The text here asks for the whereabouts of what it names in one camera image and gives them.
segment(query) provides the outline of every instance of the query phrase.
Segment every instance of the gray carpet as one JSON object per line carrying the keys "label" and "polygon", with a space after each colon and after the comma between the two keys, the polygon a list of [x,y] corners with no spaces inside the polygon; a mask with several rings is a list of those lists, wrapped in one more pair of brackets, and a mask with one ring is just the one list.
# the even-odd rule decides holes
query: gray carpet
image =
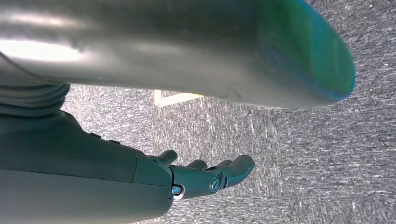
{"label": "gray carpet", "polygon": [[145,223],[396,223],[396,1],[309,2],[354,53],[356,90],[337,105],[258,110],[202,98],[158,108],[151,90],[73,86],[64,109],[86,131],[147,154],[174,149],[177,164],[255,159],[240,186]]}

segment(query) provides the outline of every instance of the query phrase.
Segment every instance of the robotic arm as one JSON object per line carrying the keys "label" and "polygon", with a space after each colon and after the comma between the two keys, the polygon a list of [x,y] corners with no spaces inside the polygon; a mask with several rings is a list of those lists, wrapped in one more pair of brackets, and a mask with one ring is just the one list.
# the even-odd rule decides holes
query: robotic arm
{"label": "robotic arm", "polygon": [[0,116],[0,219],[4,224],[120,224],[159,217],[174,199],[208,196],[253,170],[242,155],[207,168],[146,156],[85,133],[68,113]]}

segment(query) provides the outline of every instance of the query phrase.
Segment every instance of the blue screw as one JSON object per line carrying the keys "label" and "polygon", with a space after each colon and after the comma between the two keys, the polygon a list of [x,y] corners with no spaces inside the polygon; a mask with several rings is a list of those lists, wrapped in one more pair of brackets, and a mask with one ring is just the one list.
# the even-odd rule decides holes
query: blue screw
{"label": "blue screw", "polygon": [[182,192],[182,188],[179,186],[173,186],[172,187],[172,194],[174,195],[179,195]]}

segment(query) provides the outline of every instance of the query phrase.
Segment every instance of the metal cylinder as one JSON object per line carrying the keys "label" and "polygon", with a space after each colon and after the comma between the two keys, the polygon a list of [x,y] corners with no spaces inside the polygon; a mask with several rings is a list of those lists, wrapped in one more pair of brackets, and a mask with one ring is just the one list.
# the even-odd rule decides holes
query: metal cylinder
{"label": "metal cylinder", "polygon": [[49,83],[282,108],[331,104],[354,85],[347,47],[300,0],[0,0],[0,8],[0,52]]}

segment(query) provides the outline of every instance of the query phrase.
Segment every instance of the screw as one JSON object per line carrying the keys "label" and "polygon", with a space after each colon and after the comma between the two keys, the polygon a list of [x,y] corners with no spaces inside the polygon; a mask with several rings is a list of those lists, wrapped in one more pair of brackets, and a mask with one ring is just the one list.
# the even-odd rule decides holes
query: screw
{"label": "screw", "polygon": [[179,186],[173,186],[172,187],[172,194],[174,195],[180,195],[180,193],[182,192],[182,188]]}
{"label": "screw", "polygon": [[209,190],[212,193],[216,193],[219,190],[219,180],[217,177],[214,177],[210,181]]}

